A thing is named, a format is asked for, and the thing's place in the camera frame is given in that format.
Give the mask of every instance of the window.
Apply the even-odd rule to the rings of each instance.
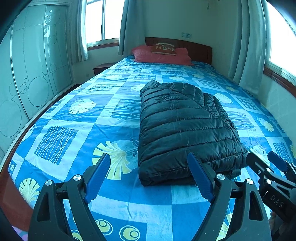
[[[283,16],[267,2],[270,54],[266,64],[277,74],[296,84],[296,36]]]
[[[118,42],[124,0],[87,0],[87,46]]]

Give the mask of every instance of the blue gripper pad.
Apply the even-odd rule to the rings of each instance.
[[[202,167],[204,164],[200,163],[192,152],[187,156],[187,163],[201,195],[209,202],[212,202],[215,198],[213,183],[208,177],[206,170]]]
[[[99,163],[93,172],[93,175],[90,177],[89,181],[86,184],[86,191],[84,201],[90,203],[91,200],[94,200],[102,186],[102,183],[106,177],[106,174],[111,165],[111,158],[108,154],[104,155],[102,159],[99,160]]]
[[[270,151],[268,153],[267,158],[269,161],[272,162],[272,164],[274,164],[282,172],[288,171],[287,161],[285,161],[283,158],[281,158],[279,155],[277,155],[273,151]]]

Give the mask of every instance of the metal screw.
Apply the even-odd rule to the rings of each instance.
[[[247,182],[248,184],[250,184],[250,185],[252,185],[252,184],[254,183],[253,180],[252,180],[252,179],[249,179],[249,178],[246,180],[246,182]]]
[[[45,185],[46,186],[50,186],[52,184],[52,180],[47,180],[46,182],[45,182]]]
[[[81,179],[81,175],[75,175],[75,176],[73,177],[73,179],[74,179],[75,181],[79,181],[79,180]]]
[[[225,179],[225,176],[222,175],[222,174],[218,174],[218,175],[217,175],[217,178],[218,178],[219,180],[224,180],[224,179]]]

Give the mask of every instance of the sliding wardrobe door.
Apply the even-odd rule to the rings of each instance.
[[[31,2],[0,44],[0,163],[28,121],[72,84],[66,16],[69,3]]]
[[[72,83],[66,48],[66,6],[47,5],[44,21],[44,49],[54,94]]]
[[[29,118],[69,86],[67,6],[29,6],[12,27],[11,51],[15,83]]]
[[[12,141],[29,121],[15,87],[11,67],[12,27],[0,44],[0,163]]]

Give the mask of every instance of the white curtain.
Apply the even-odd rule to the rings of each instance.
[[[70,5],[70,48],[71,62],[88,59],[85,36],[86,0],[73,0]]]
[[[239,86],[257,95],[265,54],[266,24],[261,0],[238,0],[237,36],[228,76]]]
[[[118,55],[130,55],[133,48],[145,44],[143,12],[143,0],[124,1]]]

